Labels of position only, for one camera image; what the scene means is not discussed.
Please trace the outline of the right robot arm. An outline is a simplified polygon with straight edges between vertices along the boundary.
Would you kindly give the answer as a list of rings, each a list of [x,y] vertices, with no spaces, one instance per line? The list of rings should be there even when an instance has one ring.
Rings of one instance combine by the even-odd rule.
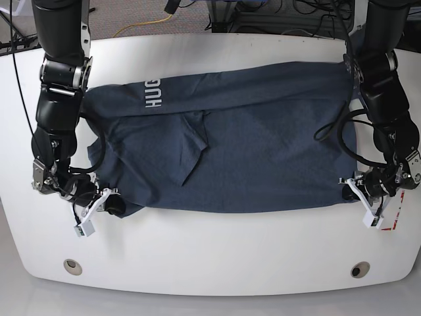
[[[101,205],[121,216],[126,205],[115,190],[94,182],[90,175],[105,160],[105,133],[97,120],[81,110],[92,58],[89,1],[32,1],[37,37],[45,51],[40,68],[37,127],[31,131],[32,186],[39,193],[58,193],[73,207],[93,209]],[[90,168],[70,164],[77,149],[76,127],[80,119],[93,125],[99,137],[99,156]]]

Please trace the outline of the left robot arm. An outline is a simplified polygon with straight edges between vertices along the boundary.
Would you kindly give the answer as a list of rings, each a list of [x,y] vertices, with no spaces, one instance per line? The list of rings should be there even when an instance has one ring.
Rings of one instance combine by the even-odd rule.
[[[395,53],[409,15],[412,1],[369,1],[364,30],[350,35],[336,1],[330,5],[345,36],[344,61],[351,75],[353,87],[362,108],[345,112],[347,100],[335,120],[314,133],[316,141],[324,141],[336,132],[340,148],[369,169],[355,174],[344,182],[344,195],[368,205],[378,203],[377,213],[385,208],[387,198],[401,188],[413,190],[420,184],[420,132],[411,119],[409,100],[397,72],[399,63]],[[376,149],[384,161],[371,161],[350,149],[343,131],[349,122],[358,122],[364,115],[373,129]]]

